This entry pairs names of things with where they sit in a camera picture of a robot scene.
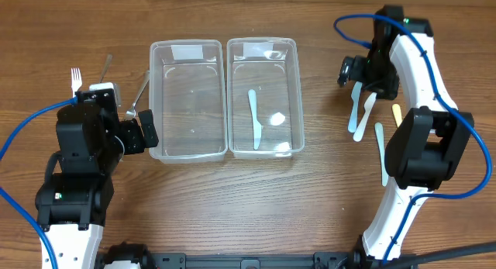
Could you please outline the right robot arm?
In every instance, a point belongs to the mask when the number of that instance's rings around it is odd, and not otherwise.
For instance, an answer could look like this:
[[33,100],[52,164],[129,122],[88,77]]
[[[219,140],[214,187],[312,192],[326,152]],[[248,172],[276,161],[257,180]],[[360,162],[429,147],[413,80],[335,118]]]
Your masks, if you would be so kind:
[[474,131],[474,118],[459,111],[443,84],[427,19],[405,16],[386,5],[370,14],[374,37],[359,41],[368,54],[345,57],[337,82],[360,84],[374,98],[405,96],[407,113],[384,149],[388,175],[377,213],[350,253],[348,265],[384,266],[401,256],[401,244],[416,214],[454,175]]

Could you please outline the pale blue plastic knife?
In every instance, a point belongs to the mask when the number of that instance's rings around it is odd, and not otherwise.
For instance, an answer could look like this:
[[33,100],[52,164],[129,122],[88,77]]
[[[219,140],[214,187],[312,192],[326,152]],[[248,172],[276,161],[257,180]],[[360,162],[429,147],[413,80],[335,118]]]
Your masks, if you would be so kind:
[[383,187],[386,187],[389,176],[388,173],[386,172],[385,161],[384,161],[384,157],[385,157],[384,128],[380,122],[375,123],[374,131],[377,139],[377,145],[378,145],[380,162],[381,162],[381,184]]

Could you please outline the white plastic utensil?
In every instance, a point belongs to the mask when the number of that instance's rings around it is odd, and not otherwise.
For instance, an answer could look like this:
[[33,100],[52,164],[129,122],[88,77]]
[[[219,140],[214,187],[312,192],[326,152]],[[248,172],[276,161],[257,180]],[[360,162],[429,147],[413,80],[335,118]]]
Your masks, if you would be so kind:
[[367,126],[367,121],[370,117],[370,113],[377,99],[377,93],[373,92],[369,95],[367,100],[364,102],[364,114],[360,123],[358,124],[355,133],[353,134],[353,140],[355,142],[360,142],[363,139],[364,131]]

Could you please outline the light blue plastic knife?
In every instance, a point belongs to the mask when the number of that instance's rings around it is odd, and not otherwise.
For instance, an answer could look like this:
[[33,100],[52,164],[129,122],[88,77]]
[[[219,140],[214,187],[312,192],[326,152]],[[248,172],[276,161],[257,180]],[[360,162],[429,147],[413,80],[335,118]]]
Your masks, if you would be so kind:
[[248,91],[248,99],[253,124],[253,148],[254,150],[258,150],[261,141],[262,125],[257,118],[257,93],[254,89]]

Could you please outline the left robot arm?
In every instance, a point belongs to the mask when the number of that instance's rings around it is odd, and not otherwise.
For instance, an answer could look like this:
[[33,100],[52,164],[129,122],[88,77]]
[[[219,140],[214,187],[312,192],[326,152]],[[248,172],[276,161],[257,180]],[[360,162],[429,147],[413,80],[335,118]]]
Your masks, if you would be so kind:
[[156,147],[153,113],[121,121],[95,102],[57,113],[60,149],[47,164],[36,193],[37,222],[49,244],[45,268],[93,268],[114,188],[112,174],[124,155]]

